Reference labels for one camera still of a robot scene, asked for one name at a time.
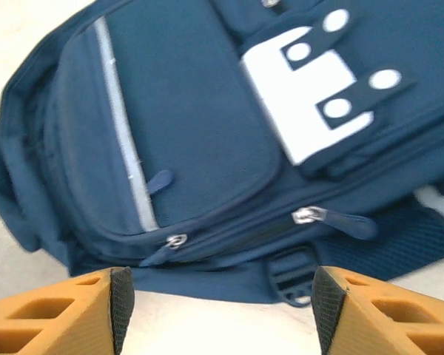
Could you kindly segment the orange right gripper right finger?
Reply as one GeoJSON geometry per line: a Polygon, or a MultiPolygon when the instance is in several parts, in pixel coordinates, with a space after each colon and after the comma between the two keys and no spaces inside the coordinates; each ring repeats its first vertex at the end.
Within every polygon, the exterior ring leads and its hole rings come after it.
{"type": "Polygon", "coordinates": [[[333,266],[314,275],[322,355],[444,355],[444,301],[333,266]]]}

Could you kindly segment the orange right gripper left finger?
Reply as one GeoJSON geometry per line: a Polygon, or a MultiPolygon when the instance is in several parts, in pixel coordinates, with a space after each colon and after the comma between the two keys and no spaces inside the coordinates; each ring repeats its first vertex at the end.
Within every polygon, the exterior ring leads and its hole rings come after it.
{"type": "Polygon", "coordinates": [[[128,267],[0,299],[0,355],[121,355],[135,304],[128,267]]]}

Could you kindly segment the navy blue backpack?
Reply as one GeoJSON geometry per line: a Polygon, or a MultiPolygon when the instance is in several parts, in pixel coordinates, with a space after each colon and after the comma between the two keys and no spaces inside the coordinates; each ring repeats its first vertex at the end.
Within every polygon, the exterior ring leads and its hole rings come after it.
{"type": "Polygon", "coordinates": [[[308,305],[444,258],[444,0],[95,0],[0,106],[0,216],[73,276],[308,305]]]}

